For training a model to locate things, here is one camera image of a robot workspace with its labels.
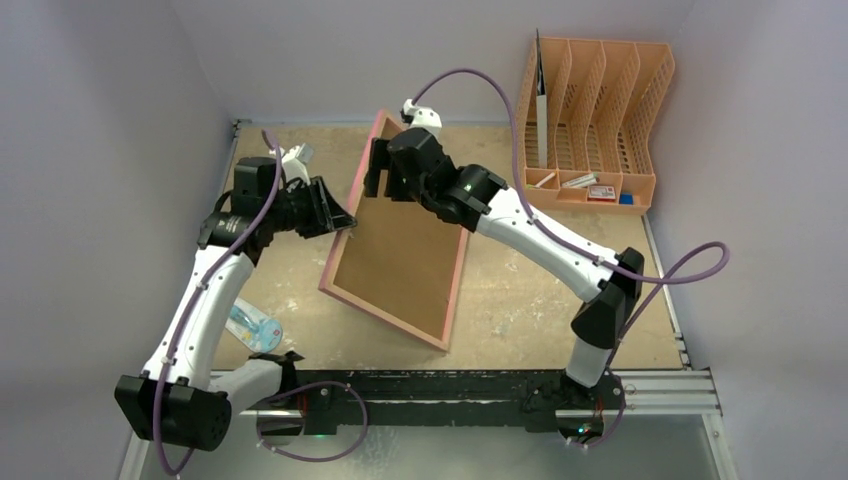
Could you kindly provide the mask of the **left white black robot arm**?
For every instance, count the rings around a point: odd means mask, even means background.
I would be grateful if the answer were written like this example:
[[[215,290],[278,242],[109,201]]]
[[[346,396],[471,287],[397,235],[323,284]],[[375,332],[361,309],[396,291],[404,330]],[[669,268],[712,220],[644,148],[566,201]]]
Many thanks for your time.
[[[232,188],[203,221],[192,276],[154,354],[139,374],[123,375],[114,397],[142,440],[213,451],[234,416],[266,401],[292,405],[298,395],[289,352],[254,353],[218,379],[211,371],[232,307],[261,254],[280,232],[304,239],[356,226],[320,176],[296,159],[240,159]]]

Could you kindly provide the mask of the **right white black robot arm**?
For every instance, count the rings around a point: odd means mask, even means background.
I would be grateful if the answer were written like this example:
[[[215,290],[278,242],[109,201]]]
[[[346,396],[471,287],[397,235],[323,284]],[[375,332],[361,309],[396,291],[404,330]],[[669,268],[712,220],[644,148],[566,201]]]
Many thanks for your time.
[[[584,407],[601,391],[625,323],[641,297],[644,256],[583,238],[521,202],[508,182],[479,164],[457,166],[423,128],[372,140],[363,181],[368,197],[416,202],[447,224],[504,244],[542,267],[582,302],[565,376],[564,399]]]

